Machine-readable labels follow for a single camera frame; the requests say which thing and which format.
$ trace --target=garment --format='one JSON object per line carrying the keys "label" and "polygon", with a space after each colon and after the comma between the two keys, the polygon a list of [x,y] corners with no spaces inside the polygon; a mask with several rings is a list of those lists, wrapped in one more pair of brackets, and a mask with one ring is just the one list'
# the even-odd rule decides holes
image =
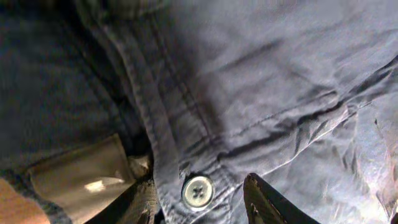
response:
{"label": "garment", "polygon": [[[320,223],[389,221],[397,1],[175,0],[131,14],[112,2],[75,1],[92,42],[65,38],[57,13],[2,11],[2,169],[112,133],[133,148],[142,127],[166,223],[247,223],[250,172]],[[199,212],[181,199],[193,175],[215,191]]]}

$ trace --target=fabric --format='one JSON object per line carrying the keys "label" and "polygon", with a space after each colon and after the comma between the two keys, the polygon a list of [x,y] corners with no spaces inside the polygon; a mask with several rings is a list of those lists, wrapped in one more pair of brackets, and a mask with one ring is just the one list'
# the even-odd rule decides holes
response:
{"label": "fabric", "polygon": [[[75,4],[91,42],[79,41],[81,32],[64,38],[57,17],[1,13],[2,24],[14,24],[0,31],[2,59],[10,58],[1,70],[17,74],[1,77],[2,168],[108,132],[131,148],[126,130],[134,128],[122,118],[136,114],[166,223],[247,223],[251,172],[320,223],[389,222],[398,199],[397,1],[175,0],[139,17]],[[98,69],[104,64],[109,72]],[[77,68],[91,74],[91,88]],[[45,88],[48,80],[59,87]],[[50,91],[62,94],[35,95]],[[18,160],[34,149],[39,156]],[[215,195],[193,212],[181,191],[197,174],[212,180]]]}

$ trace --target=button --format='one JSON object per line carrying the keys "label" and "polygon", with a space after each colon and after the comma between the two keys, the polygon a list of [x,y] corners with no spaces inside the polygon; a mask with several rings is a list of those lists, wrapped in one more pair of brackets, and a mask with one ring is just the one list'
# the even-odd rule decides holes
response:
{"label": "button", "polygon": [[193,211],[206,208],[213,199],[213,186],[207,177],[194,177],[190,179],[182,190],[184,203]]}

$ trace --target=wooden surface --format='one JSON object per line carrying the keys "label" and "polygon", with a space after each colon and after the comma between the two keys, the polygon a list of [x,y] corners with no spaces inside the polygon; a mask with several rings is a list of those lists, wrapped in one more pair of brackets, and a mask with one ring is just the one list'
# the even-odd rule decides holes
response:
{"label": "wooden surface", "polygon": [[0,224],[49,224],[44,212],[33,201],[17,194],[0,179]]}

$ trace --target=beige label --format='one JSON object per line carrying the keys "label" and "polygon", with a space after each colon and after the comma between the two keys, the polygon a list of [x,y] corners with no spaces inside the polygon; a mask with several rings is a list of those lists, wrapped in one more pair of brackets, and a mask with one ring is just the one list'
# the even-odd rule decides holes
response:
{"label": "beige label", "polygon": [[88,221],[135,182],[117,134],[28,172],[35,191],[62,207],[73,223]]}

